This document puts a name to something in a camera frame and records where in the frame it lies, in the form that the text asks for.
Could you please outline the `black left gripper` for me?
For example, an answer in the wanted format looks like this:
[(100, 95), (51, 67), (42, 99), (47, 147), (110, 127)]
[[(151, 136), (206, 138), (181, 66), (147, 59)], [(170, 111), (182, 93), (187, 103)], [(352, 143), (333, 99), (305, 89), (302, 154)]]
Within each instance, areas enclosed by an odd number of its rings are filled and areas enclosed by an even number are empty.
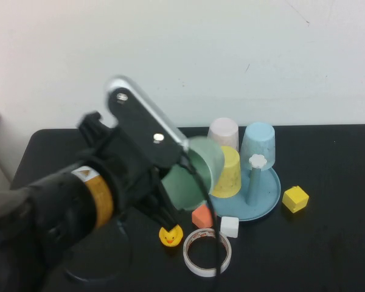
[(80, 159), (106, 181), (117, 213), (135, 207), (143, 213), (153, 213), (154, 219), (171, 231), (178, 220), (161, 183), (165, 171), (158, 170), (141, 154), (120, 126), (109, 128), (100, 120), (100, 113), (91, 112), (79, 123), (88, 146)]

